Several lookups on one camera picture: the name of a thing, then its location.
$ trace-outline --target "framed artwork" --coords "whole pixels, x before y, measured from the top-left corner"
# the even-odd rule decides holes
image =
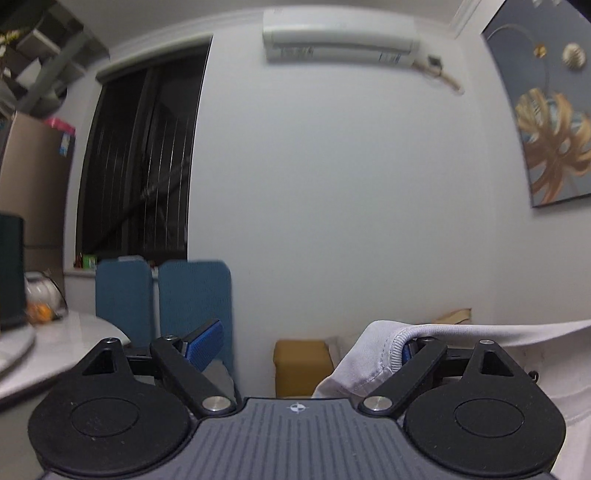
[[[534,207],[591,195],[591,23],[582,12],[566,0],[506,0],[482,33],[514,110]]]

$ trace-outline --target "dark window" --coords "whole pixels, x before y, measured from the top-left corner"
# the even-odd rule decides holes
[[[77,249],[187,258],[189,175],[208,48],[104,83],[80,184]]]

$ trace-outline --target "yellow box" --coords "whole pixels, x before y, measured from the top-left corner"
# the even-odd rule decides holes
[[[279,340],[273,363],[277,398],[309,397],[334,370],[322,340]]]

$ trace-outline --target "blue gripper pad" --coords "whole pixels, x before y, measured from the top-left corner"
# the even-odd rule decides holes
[[[223,326],[219,320],[205,323],[190,338],[185,338],[185,358],[200,372],[211,363],[223,346]]]

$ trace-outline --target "wall-mounted air conditioner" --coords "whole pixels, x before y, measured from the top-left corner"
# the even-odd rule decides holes
[[[270,8],[263,15],[262,37],[269,60],[406,66],[420,43],[412,17],[347,7]]]

